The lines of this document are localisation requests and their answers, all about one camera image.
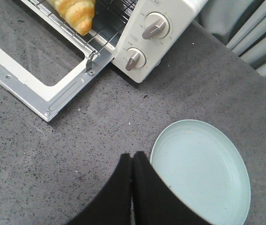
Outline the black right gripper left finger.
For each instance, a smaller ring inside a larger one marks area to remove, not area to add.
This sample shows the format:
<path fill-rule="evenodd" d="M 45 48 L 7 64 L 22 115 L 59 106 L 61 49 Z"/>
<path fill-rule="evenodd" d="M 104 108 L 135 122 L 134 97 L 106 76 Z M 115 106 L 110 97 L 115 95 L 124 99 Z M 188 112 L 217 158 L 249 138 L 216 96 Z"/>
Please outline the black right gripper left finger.
<path fill-rule="evenodd" d="M 132 158 L 122 154 L 97 196 L 68 225 L 129 225 L 131 223 Z"/>

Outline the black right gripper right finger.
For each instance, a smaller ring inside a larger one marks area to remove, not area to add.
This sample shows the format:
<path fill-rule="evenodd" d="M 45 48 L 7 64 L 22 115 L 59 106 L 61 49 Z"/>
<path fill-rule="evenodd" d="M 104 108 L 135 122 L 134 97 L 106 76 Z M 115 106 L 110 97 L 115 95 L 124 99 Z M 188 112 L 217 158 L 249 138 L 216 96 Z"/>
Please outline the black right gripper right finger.
<path fill-rule="evenodd" d="M 133 157 L 133 208 L 137 225 L 207 225 L 158 176 L 146 154 Z"/>

